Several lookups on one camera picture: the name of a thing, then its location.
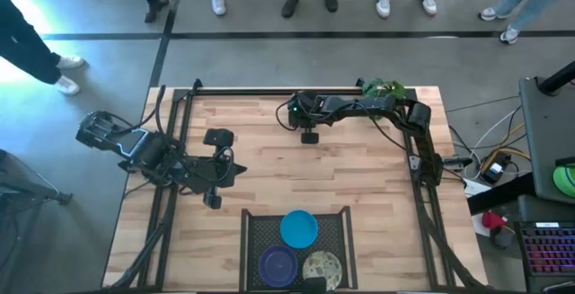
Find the green leafy plant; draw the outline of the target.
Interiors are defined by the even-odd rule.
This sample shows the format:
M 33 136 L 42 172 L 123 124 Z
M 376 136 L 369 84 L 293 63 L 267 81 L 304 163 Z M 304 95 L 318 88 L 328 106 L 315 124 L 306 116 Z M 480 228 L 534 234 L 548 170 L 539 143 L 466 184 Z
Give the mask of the green leafy plant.
M 391 95 L 396 99 L 405 99 L 406 89 L 395 80 L 385 81 L 381 78 L 374 78 L 363 84 L 362 95 L 367 98 L 380 98 Z

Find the white paper sheet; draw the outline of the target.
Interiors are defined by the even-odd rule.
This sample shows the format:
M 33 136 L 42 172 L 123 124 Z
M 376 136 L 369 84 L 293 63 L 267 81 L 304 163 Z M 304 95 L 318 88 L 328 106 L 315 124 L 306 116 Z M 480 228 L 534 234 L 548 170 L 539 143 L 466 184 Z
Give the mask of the white paper sheet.
M 464 193 L 467 198 L 473 197 L 474 195 L 489 191 L 491 189 L 490 186 L 478 183 L 473 180 L 464 179 L 464 182 Z

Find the laptop with backlit keyboard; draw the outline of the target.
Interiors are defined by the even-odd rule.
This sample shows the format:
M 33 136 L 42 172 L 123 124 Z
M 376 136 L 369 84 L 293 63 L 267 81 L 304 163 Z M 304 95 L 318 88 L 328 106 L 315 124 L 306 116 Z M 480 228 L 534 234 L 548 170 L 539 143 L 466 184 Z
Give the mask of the laptop with backlit keyboard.
M 522 195 L 518 209 L 526 291 L 575 294 L 575 205 Z

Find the purple plastic bowl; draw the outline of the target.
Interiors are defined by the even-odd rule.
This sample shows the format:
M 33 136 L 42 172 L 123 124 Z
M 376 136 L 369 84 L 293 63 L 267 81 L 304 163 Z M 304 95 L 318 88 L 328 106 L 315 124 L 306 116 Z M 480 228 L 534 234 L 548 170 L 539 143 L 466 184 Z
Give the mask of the purple plastic bowl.
M 258 262 L 258 273 L 272 288 L 284 288 L 296 278 L 298 260 L 295 252 L 284 245 L 272 245 L 264 250 Z

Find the black perforated metal tray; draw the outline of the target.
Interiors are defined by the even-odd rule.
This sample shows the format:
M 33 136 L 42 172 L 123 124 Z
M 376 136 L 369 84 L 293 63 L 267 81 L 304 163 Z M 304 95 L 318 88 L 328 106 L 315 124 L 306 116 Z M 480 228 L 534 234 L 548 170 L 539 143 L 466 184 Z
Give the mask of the black perforated metal tray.
M 342 267 L 340 289 L 356 290 L 358 288 L 358 272 L 355 261 L 355 248 L 352 235 L 351 211 L 345 206 L 337 213 L 316 214 L 318 223 L 317 238 L 307 248 L 295 248 L 291 251 L 296 255 L 298 268 L 303 266 L 305 259 L 319 251 L 329 252 L 338 258 Z M 264 252 L 274 246 L 287 243 L 281 236 L 281 216 L 258 216 L 249 210 L 242 210 L 241 242 L 240 242 L 240 280 L 239 290 L 248 291 L 278 291 L 260 275 L 259 262 Z

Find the black power supply box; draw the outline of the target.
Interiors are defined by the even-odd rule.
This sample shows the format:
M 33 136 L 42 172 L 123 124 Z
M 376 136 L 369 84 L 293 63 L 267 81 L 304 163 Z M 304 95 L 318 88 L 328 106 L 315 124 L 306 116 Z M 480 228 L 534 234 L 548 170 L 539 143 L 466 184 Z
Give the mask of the black power supply box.
M 480 178 L 487 183 L 495 184 L 500 180 L 501 176 L 506 173 L 509 165 L 509 161 L 486 164 L 480 172 Z

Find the black metal stand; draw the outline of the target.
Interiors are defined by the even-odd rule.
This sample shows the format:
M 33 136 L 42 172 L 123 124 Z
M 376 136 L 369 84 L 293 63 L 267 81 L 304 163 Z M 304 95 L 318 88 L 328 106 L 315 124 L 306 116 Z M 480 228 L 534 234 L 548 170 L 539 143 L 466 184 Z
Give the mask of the black metal stand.
M 16 155 L 0 148 L 0 294 L 8 294 L 42 256 L 38 242 L 40 211 L 49 203 L 67 205 L 72 194 L 60 191 Z

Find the black pole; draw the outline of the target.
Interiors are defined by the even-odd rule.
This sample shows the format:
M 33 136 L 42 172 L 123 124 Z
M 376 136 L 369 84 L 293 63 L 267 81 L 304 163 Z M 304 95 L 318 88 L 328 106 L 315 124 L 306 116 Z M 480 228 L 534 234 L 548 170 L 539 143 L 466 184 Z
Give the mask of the black pole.
M 537 83 L 538 90 L 546 95 L 555 96 L 560 89 L 575 80 L 575 60 L 558 72 Z

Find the blue plastic bowl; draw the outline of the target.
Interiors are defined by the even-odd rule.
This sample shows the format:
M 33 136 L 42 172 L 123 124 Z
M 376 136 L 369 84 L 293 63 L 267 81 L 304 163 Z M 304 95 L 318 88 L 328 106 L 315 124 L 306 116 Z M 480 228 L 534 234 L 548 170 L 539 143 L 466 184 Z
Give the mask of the blue plastic bowl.
M 280 222 L 284 243 L 295 249 L 311 246 L 318 237 L 319 226 L 314 215 L 306 210 L 292 210 Z

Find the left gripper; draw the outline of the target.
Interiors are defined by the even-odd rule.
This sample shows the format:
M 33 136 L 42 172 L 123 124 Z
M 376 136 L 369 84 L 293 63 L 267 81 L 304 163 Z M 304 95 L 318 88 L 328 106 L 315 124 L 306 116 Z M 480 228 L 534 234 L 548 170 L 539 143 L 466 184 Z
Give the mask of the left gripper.
M 214 146 L 212 156 L 199 156 L 193 166 L 192 191 L 203 195 L 203 203 L 210 209 L 220 209 L 221 197 L 217 187 L 234 186 L 236 176 L 247 167 L 234 163 L 232 145 L 234 133 L 228 129 L 208 129 L 203 139 L 205 145 Z

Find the black aluminium table frame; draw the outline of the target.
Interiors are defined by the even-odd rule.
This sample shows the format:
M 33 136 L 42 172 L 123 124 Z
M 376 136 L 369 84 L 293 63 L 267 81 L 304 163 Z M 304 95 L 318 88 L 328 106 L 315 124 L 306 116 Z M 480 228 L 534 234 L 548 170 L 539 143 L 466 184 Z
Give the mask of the black aluminium table frame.
M 447 283 L 453 268 L 433 241 L 421 233 L 417 206 L 442 229 L 462 265 L 479 282 L 486 273 L 463 185 L 445 174 L 427 190 L 411 180 L 408 153 L 415 145 L 389 121 L 350 118 L 319 128 L 319 142 L 301 143 L 279 105 L 288 88 L 199 88 L 176 102 L 166 91 L 161 116 L 174 113 L 175 133 L 193 154 L 208 155 L 209 128 L 234 133 L 234 156 L 247 167 L 234 186 L 220 192 L 222 206 L 210 209 L 198 195 L 155 192 L 137 175 L 128 178 L 102 284 L 116 282 L 146 241 L 151 218 L 160 218 L 174 200 L 171 234 L 152 252 L 146 283 L 160 292 L 239 291 L 242 210 L 281 216 L 303 209 L 316 214 L 351 211 L 358 288 L 361 292 L 427 290 Z

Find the green tape roll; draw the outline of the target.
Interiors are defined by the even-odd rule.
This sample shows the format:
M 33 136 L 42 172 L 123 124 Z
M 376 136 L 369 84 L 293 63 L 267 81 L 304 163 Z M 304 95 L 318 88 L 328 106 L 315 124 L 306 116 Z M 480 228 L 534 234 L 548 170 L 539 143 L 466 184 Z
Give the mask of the green tape roll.
M 553 183 L 563 194 L 575 198 L 575 165 L 557 166 L 553 171 Z

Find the leaf patterned ceramic bowl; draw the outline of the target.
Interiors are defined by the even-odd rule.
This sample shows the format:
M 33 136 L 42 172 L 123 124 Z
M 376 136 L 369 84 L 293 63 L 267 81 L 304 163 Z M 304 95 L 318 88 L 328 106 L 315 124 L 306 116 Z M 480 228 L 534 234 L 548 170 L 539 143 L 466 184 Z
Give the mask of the leaf patterned ceramic bowl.
M 311 253 L 302 267 L 303 279 L 325 278 L 326 289 L 335 290 L 341 283 L 342 266 L 339 259 L 327 251 Z

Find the red tool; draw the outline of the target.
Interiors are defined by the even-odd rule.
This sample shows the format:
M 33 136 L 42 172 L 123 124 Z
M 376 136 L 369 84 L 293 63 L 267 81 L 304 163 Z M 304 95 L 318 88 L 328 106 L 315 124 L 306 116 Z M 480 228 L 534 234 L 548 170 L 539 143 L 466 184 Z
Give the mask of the red tool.
M 506 220 L 491 211 L 483 212 L 481 222 L 482 226 L 489 230 L 495 230 L 506 226 Z

